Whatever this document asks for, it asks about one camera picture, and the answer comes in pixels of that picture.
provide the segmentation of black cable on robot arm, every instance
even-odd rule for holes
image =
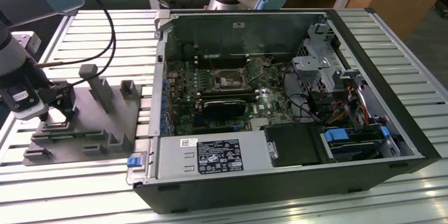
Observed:
[[[98,76],[105,72],[106,68],[109,67],[109,65],[110,65],[110,63],[111,63],[113,57],[114,57],[115,48],[117,48],[117,40],[115,40],[115,31],[114,31],[114,26],[113,26],[113,20],[111,20],[110,14],[109,14],[109,12],[107,12],[107,10],[106,10],[106,8],[105,8],[105,6],[103,6],[101,0],[94,0],[94,1],[95,1],[97,5],[99,6],[99,8],[101,8],[102,11],[103,11],[106,20],[107,20],[109,25],[110,25],[110,41],[109,41],[109,44],[107,44],[107,46],[105,47],[105,49],[102,50],[102,52],[101,52],[98,55],[95,55],[95,56],[93,56],[93,57],[90,57],[90,58],[82,59],[82,60],[77,60],[77,61],[71,61],[71,62],[62,62],[62,65],[75,64],[75,63],[82,63],[82,62],[85,62],[85,61],[89,61],[89,60],[91,60],[91,59],[95,59],[95,58],[98,58],[98,57],[99,57],[99,56],[101,56],[101,55],[110,49],[110,47],[111,47],[109,60],[107,60],[105,66],[103,66],[103,68],[101,69],[99,72],[97,72],[97,73],[95,73],[93,76],[90,76],[89,78],[81,79],[79,81],[77,81],[77,82],[69,84],[67,86],[63,86],[63,87],[61,88],[59,91],[66,90],[66,89],[71,88],[73,86],[81,84],[82,82],[85,82],[85,81],[87,81],[87,80],[90,80],[90,79],[98,77]]]

